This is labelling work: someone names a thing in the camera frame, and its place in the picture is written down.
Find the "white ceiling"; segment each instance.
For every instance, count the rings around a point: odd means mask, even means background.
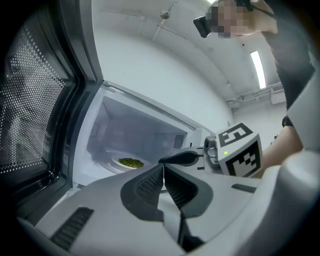
[[[175,1],[94,0],[94,23],[152,40],[162,21],[160,12],[168,10]],[[221,39],[215,34],[200,37],[193,20],[203,16],[209,6],[207,0],[179,0],[154,43],[184,58],[225,100],[259,89],[250,57],[254,51],[260,54],[267,86],[278,83],[272,52],[261,34],[240,39]]]

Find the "vent grille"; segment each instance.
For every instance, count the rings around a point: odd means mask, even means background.
[[[174,139],[174,146],[175,149],[182,149],[182,145],[184,144],[185,136],[184,135],[176,135]]]

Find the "green food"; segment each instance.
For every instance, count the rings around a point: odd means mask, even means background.
[[[124,166],[129,166],[132,168],[141,168],[144,167],[144,163],[141,162],[138,159],[132,159],[132,158],[121,158],[119,159],[119,163],[123,164]]]

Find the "person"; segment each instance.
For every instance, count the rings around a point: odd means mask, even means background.
[[[289,9],[278,0],[252,0],[250,3],[259,9],[248,11],[236,0],[214,2],[206,14],[211,32],[223,38],[261,32],[273,53],[289,109],[315,71],[309,54],[311,40],[292,11],[299,7]],[[311,52],[318,56],[315,50],[311,49]],[[266,168],[281,165],[288,156],[302,149],[299,135],[286,117],[281,133],[263,152],[262,168],[255,178],[261,178]]]

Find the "wall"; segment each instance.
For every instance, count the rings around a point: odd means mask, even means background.
[[[143,94],[211,131],[233,124],[233,114],[212,85],[186,61],[138,37],[95,27],[104,79]]]
[[[260,134],[262,150],[282,130],[282,119],[287,114],[286,103],[272,105],[270,101],[240,108],[233,114],[235,123],[244,123]]]

